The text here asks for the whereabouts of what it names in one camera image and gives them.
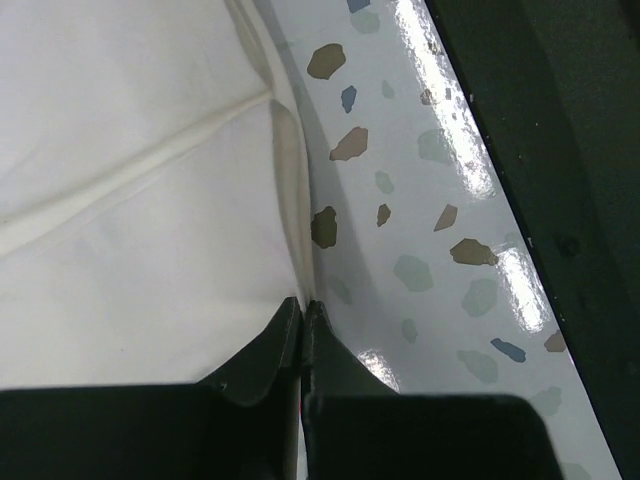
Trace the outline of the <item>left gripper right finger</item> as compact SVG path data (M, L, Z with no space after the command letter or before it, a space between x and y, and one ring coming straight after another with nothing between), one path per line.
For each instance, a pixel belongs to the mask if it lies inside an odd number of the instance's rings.
M302 424L311 479L560 479L546 427L504 394L401 395L304 318Z

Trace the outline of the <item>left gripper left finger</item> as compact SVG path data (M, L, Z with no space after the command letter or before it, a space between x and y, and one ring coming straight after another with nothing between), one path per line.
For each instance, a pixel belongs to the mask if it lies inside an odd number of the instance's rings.
M5 479L293 479L301 309L188 384L9 390Z

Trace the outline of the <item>white t-shirt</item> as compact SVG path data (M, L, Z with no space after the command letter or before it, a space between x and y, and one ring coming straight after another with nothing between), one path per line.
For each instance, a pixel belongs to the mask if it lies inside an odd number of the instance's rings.
M305 139L250 1L1 5L1 386L182 383L315 290Z

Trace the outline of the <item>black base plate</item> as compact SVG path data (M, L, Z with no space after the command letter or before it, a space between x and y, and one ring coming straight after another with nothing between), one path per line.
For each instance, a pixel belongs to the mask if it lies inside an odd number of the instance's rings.
M639 5L432 1L620 475L639 475Z

